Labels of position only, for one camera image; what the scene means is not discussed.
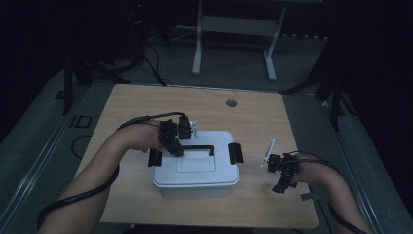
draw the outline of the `wooden table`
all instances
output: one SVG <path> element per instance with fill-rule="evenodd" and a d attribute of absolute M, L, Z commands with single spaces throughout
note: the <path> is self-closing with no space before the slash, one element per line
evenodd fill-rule
<path fill-rule="evenodd" d="M 237 106 L 227 106 L 228 99 L 235 100 Z M 227 197 L 166 199 L 152 182 L 154 168 L 147 167 L 148 153 L 130 150 L 112 185 L 102 222 L 275 228 L 318 226 L 313 201 L 302 201 L 300 197 L 309 192 L 308 185 L 299 183 L 295 189 L 276 194 L 271 189 L 280 176 L 260 167 L 273 138 L 276 145 L 272 153 L 296 150 L 284 103 L 278 94 L 117 85 L 105 105 L 78 172 L 124 122 L 138 116 L 173 111 L 197 120 L 198 131 L 232 133 L 244 156 L 244 162 L 238 164 L 240 181 Z"/>

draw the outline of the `black clip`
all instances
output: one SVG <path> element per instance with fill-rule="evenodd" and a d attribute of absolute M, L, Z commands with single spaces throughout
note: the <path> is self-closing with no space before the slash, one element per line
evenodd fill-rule
<path fill-rule="evenodd" d="M 162 165 L 162 152 L 156 149 L 151 148 L 149 150 L 149 161 L 148 167 L 161 167 Z"/>
<path fill-rule="evenodd" d="M 229 143 L 228 150 L 230 153 L 230 161 L 232 165 L 244 162 L 241 146 L 238 143 Z"/>

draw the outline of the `metal stand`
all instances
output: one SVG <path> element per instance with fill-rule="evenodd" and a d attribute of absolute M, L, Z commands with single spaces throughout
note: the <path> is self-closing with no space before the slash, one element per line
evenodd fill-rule
<path fill-rule="evenodd" d="M 216 16 L 204 16 L 202 10 L 202 0 L 198 1 L 198 20 L 197 20 L 197 44 L 194 54 L 194 63 L 192 66 L 192 74 L 199 75 L 201 70 L 201 55 L 202 44 L 201 36 L 203 31 L 226 32 L 249 34 L 258 36 L 271 36 L 270 47 L 264 50 L 265 64 L 267 65 L 268 79 L 276 80 L 276 72 L 274 69 L 271 55 L 276 46 L 279 37 L 282 20 L 284 18 L 286 7 L 282 7 L 278 20 L 262 20 L 262 19 L 240 19 L 226 18 Z"/>

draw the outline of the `table leg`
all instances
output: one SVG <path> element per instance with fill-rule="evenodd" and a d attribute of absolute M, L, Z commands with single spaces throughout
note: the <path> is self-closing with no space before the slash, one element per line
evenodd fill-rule
<path fill-rule="evenodd" d="M 198 1 L 198 19 L 197 19 L 197 45 L 195 48 L 194 54 L 194 63 L 192 65 L 192 74 L 199 75 L 201 70 L 201 54 L 202 54 L 202 46 L 201 46 L 201 33 L 202 33 L 202 1 Z"/>
<path fill-rule="evenodd" d="M 267 66 L 268 79 L 270 81 L 275 81 L 277 79 L 276 71 L 274 70 L 274 64 L 273 64 L 273 59 L 271 58 L 271 55 L 273 54 L 274 47 L 276 46 L 277 39 L 279 38 L 280 29 L 282 27 L 282 21 L 285 16 L 285 11 L 286 11 L 286 7 L 283 7 L 280 12 L 279 19 L 277 20 L 277 23 L 274 26 L 274 33 L 271 38 L 270 47 L 267 50 L 264 50 L 264 60 Z"/>

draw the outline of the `hand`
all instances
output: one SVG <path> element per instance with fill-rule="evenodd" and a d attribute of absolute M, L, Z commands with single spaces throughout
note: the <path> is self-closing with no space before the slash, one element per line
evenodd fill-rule
<path fill-rule="evenodd" d="M 297 159 L 311 159 L 317 160 L 318 158 L 310 155 L 298 153 L 295 155 Z M 320 183 L 326 185 L 332 179 L 340 177 L 340 175 L 332 168 L 316 163 L 316 162 L 300 162 L 299 172 L 294 176 L 291 183 L 306 182 L 306 183 Z"/>
<path fill-rule="evenodd" d="M 133 124 L 118 130 L 113 137 L 128 149 L 142 150 L 149 148 L 166 152 L 158 141 L 158 126 L 160 121 L 150 120 L 141 124 Z"/>

